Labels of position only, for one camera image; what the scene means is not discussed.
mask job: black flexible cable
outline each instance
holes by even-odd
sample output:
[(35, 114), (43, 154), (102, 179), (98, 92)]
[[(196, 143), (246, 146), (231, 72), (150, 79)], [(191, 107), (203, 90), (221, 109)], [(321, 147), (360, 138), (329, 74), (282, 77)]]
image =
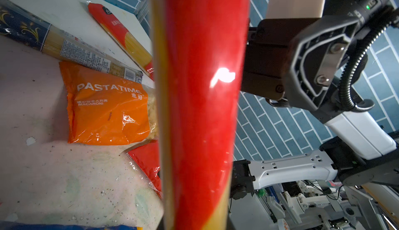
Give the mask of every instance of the black flexible cable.
[(353, 112), (366, 112), (374, 107), (374, 102), (370, 99), (365, 99), (361, 105), (356, 104), (352, 100), (352, 97), (350, 95), (352, 79), (367, 50), (371, 47), (375, 40), (379, 36), (381, 36), (382, 33), (384, 33), (384, 31), (387, 29), (388, 26), (390, 26), (391, 23), (391, 17), (389, 16), (389, 19), (383, 20), (375, 27), (375, 29), (368, 33), (363, 40), (358, 42), (353, 57), (346, 64), (346, 67), (341, 76), (341, 81), (338, 86), (338, 95), (340, 98), (340, 103), (343, 106), (343, 110)]

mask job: wires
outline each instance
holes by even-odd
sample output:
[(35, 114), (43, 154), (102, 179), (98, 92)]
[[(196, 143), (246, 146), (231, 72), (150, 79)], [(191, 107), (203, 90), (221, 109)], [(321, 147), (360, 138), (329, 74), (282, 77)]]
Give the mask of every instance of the wires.
[(340, 186), (340, 187), (338, 188), (338, 195), (337, 195), (337, 197), (336, 197), (336, 198), (331, 198), (331, 197), (329, 196), (329, 194), (326, 194), (323, 190), (321, 190), (320, 188), (316, 187), (316, 186), (315, 186), (313, 183), (311, 183), (310, 181), (304, 180), (303, 182), (304, 182), (306, 185), (312, 186), (312, 187), (314, 187), (315, 189), (319, 190), (320, 192), (323, 193), (323, 195), (327, 196), (328, 198), (330, 198), (330, 199), (332, 199), (332, 200), (339, 200), (339, 199), (340, 199), (340, 191), (341, 191), (341, 188), (343, 187), (343, 185)]

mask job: plastic packaging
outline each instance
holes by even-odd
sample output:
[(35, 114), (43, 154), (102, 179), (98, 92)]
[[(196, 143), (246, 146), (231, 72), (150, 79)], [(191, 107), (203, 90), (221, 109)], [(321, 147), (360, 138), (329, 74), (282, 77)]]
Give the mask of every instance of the plastic packaging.
[(152, 189), (162, 199), (158, 141), (139, 146), (127, 153), (134, 170), (142, 171)]
[(137, 41), (137, 39), (123, 26), (123, 24), (102, 4), (88, 3), (89, 12), (104, 30), (115, 40), (125, 53), (154, 79), (152, 67), (152, 56)]
[(157, 137), (154, 89), (71, 62), (59, 66), (68, 91), (69, 143), (127, 145)]
[(0, 0), (0, 35), (59, 60), (73, 61), (97, 71), (137, 83), (142, 82), (142, 71), (127, 67), (9, 0)]

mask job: gold floral pattern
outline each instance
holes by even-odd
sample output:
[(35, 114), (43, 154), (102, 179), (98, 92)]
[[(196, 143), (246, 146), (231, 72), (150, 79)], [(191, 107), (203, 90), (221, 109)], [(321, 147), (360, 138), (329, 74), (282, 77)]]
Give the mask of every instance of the gold floral pattern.
[(39, 42), (39, 33), (37, 30), (40, 30), (40, 28), (36, 27), (35, 29), (32, 28), (34, 25), (33, 22), (30, 22), (29, 25), (27, 25), (25, 22), (21, 22), (21, 33), (25, 34), (25, 32), (30, 32), (32, 35), (36, 38), (36, 42)]

